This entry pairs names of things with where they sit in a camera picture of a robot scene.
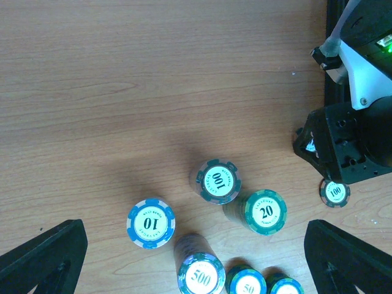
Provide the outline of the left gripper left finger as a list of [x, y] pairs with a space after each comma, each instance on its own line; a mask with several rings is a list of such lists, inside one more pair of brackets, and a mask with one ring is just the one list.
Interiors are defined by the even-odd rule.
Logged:
[[69, 219], [1, 256], [1, 293], [74, 293], [88, 248]]

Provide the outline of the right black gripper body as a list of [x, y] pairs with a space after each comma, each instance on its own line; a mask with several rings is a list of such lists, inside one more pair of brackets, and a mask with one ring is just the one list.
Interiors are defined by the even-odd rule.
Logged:
[[[316, 153], [305, 150], [311, 138]], [[391, 97], [362, 110], [347, 102], [312, 111], [293, 150], [336, 183], [353, 184], [391, 173]]]

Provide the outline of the purple chip stack upper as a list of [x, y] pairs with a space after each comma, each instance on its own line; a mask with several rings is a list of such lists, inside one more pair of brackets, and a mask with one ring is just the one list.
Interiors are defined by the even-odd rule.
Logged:
[[126, 227], [134, 244], [144, 249], [157, 249], [167, 244], [174, 235], [176, 216], [163, 198], [150, 197], [132, 207]]

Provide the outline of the blue short stack left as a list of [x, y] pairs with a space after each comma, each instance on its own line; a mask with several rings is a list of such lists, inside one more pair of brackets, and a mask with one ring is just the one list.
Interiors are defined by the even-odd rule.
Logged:
[[230, 294], [265, 294], [267, 286], [262, 274], [249, 265], [232, 267], [226, 277], [225, 289]]

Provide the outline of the purple chip stack lower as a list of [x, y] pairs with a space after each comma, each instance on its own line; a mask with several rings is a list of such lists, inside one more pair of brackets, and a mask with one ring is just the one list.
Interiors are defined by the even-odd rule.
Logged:
[[223, 290], [225, 268], [202, 235], [182, 236], [174, 246], [174, 258], [181, 293], [212, 294]]

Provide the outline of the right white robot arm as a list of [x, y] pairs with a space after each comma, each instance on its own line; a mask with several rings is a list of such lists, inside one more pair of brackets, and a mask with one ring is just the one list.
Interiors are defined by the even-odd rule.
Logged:
[[391, 2], [328, 1], [324, 106], [309, 113], [295, 154], [326, 180], [353, 184], [391, 172]]

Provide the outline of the brown tall chip stack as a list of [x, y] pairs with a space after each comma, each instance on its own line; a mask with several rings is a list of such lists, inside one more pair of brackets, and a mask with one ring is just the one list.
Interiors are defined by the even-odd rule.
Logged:
[[236, 164], [215, 158], [198, 164], [189, 175], [189, 184], [206, 202], [224, 205], [238, 196], [242, 179]]

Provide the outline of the blue short stack right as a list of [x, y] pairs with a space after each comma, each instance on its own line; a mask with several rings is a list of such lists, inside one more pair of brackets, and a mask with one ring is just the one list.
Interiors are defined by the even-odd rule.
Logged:
[[266, 278], [270, 294], [304, 294], [301, 284], [284, 273], [274, 273]]

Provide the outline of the purple chip stack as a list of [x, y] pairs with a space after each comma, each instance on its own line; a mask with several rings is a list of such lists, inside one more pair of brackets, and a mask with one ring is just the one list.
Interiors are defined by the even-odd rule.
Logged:
[[181, 293], [212, 294], [223, 290], [225, 268], [202, 235], [182, 236], [174, 246], [174, 258]]
[[150, 197], [132, 207], [126, 227], [134, 244], [144, 249], [157, 249], [167, 244], [174, 235], [176, 216], [163, 198]]

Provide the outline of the green tall chip stack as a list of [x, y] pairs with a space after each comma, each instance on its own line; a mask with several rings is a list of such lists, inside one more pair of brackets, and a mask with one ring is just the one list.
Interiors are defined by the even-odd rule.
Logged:
[[243, 190], [223, 206], [225, 216], [250, 231], [263, 236], [277, 233], [285, 225], [288, 209], [274, 190]]

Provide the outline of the blue short stack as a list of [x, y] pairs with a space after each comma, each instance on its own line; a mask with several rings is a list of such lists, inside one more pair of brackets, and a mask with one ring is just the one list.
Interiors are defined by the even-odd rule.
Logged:
[[265, 294], [267, 286], [262, 274], [249, 265], [232, 267], [226, 277], [225, 289], [230, 294]]
[[301, 284], [284, 273], [274, 273], [266, 278], [270, 294], [304, 294]]

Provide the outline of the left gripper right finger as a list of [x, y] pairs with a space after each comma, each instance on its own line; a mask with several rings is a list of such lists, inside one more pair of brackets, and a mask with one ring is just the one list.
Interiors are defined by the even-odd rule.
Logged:
[[391, 293], [391, 255], [325, 220], [308, 223], [304, 253], [318, 293]]

